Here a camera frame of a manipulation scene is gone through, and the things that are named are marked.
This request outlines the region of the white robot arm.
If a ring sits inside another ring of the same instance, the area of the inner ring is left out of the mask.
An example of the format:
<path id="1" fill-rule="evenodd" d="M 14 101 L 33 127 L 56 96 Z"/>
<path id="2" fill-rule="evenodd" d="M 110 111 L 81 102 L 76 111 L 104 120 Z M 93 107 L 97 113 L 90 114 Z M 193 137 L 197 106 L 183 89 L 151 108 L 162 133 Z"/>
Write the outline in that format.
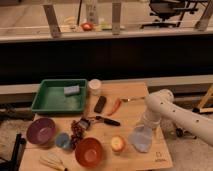
<path id="1" fill-rule="evenodd" d="M 142 118 L 143 123 L 155 129 L 161 118 L 166 117 L 213 146 L 213 120 L 181 108 L 173 101 L 174 95 L 168 89 L 147 95 L 144 98 L 146 110 Z"/>

